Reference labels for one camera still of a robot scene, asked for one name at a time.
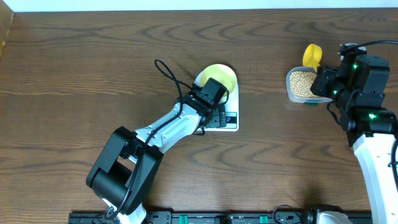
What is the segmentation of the yellow measuring scoop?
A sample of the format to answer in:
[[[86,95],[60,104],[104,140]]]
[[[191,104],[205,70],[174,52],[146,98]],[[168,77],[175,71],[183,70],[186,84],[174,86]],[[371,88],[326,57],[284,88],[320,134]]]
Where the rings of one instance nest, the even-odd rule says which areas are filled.
[[[304,52],[302,64],[304,67],[311,67],[314,71],[318,70],[322,59],[322,48],[315,44],[310,44]]]

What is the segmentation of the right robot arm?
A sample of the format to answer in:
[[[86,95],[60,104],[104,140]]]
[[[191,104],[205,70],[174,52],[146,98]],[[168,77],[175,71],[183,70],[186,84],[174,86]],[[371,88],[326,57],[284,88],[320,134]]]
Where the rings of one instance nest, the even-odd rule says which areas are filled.
[[[360,164],[373,223],[397,223],[397,116],[382,107],[389,75],[381,57],[350,56],[339,67],[319,66],[310,88],[340,112],[335,119]]]

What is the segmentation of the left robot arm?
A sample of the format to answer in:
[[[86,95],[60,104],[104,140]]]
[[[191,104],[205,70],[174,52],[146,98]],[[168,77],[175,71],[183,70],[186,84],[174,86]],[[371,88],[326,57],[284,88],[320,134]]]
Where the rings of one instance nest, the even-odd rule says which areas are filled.
[[[142,223],[143,202],[164,154],[179,140],[198,130],[224,128],[236,95],[192,90],[180,95],[174,107],[154,123],[135,131],[124,126],[109,137],[86,184],[108,209],[103,218],[119,223]]]

